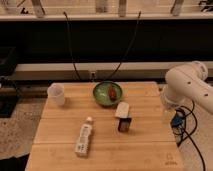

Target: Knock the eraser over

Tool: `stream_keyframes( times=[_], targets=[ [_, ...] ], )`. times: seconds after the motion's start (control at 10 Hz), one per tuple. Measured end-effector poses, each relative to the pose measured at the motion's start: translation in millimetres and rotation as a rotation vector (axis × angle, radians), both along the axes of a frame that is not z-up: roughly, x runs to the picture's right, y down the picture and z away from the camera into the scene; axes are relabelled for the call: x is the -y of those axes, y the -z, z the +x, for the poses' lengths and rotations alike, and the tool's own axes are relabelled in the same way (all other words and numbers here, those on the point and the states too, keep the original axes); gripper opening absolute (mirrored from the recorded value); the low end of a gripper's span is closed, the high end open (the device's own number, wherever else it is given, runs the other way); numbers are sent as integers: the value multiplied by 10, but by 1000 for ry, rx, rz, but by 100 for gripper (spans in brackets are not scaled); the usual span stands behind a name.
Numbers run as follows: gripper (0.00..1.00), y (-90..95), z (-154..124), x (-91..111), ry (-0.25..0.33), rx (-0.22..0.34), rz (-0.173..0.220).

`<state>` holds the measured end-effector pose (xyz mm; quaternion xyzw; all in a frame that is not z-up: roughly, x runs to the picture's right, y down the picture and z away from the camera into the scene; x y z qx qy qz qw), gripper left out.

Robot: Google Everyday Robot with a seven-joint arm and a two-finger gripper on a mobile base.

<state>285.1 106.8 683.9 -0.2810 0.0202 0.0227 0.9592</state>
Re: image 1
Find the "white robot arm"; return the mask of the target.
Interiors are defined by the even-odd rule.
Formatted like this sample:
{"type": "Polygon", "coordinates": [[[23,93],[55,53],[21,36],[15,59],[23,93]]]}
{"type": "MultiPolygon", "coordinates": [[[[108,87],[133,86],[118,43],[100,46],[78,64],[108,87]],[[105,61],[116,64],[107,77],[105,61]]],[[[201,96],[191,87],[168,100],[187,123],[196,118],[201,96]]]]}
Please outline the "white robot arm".
{"type": "Polygon", "coordinates": [[[207,77],[208,68],[200,61],[171,68],[165,74],[162,103],[167,109],[177,108],[189,98],[213,115],[213,87],[205,82],[207,77]]]}

